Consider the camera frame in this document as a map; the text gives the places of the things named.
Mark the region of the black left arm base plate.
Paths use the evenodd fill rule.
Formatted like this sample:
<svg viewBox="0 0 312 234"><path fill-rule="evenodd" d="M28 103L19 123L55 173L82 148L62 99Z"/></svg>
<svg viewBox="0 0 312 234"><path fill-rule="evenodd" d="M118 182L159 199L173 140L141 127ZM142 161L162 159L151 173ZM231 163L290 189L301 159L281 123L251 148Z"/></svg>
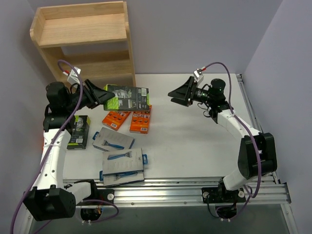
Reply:
<svg viewBox="0 0 312 234"><path fill-rule="evenodd" d="M89 197L90 199L104 200L109 203L114 203L115 190L114 189L96 189Z"/></svg>

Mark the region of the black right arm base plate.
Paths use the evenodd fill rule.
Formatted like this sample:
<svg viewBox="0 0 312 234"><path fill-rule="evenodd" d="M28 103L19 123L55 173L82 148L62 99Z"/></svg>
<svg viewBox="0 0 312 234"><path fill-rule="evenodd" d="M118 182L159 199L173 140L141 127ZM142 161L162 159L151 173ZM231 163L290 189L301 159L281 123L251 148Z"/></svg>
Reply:
<svg viewBox="0 0 312 234"><path fill-rule="evenodd" d="M228 191L218 187L201 188L203 202L209 203L242 203L246 201L243 188Z"/></svg>

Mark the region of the black green razor box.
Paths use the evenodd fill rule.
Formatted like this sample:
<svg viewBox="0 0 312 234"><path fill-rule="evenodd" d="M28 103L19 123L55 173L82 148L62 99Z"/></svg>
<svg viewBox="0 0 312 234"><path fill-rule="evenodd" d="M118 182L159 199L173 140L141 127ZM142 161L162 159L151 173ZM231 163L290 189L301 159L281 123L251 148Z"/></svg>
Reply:
<svg viewBox="0 0 312 234"><path fill-rule="evenodd" d="M150 109L149 89L107 84L104 90L115 96L104 104L106 111L147 111Z"/></svg>
<svg viewBox="0 0 312 234"><path fill-rule="evenodd" d="M91 120L87 115L76 115L71 139L67 150L85 150L87 147L88 134Z"/></svg>

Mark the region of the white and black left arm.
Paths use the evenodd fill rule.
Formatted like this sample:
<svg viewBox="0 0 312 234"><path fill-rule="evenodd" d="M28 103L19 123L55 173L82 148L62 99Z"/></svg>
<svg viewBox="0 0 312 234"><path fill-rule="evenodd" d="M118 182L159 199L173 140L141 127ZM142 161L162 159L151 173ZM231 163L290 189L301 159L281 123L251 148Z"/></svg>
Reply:
<svg viewBox="0 0 312 234"><path fill-rule="evenodd" d="M74 93L64 83L56 81L46 86L49 101L43 122L44 146L39 174L25 197L24 205L36 221L71 218L76 205L94 204L99 198L92 179L79 180L64 187L63 168L67 145L71 139L75 112L105 104L115 95L85 80Z"/></svg>

